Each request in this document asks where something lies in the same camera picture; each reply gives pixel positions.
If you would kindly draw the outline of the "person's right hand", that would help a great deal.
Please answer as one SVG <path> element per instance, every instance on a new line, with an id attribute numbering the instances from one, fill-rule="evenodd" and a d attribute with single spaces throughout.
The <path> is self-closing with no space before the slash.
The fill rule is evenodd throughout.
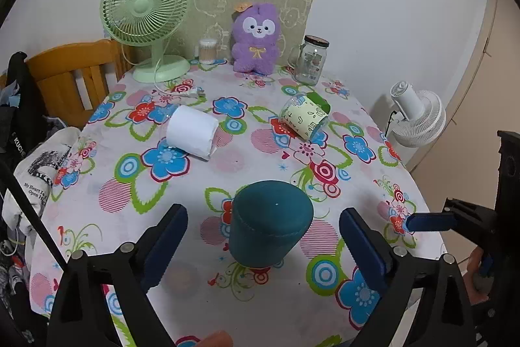
<path id="1" fill-rule="evenodd" d="M 488 300 L 489 292 L 493 284 L 494 260 L 481 247 L 475 247 L 470 253 L 463 274 L 463 282 L 466 288 L 470 304 L 472 306 Z"/>

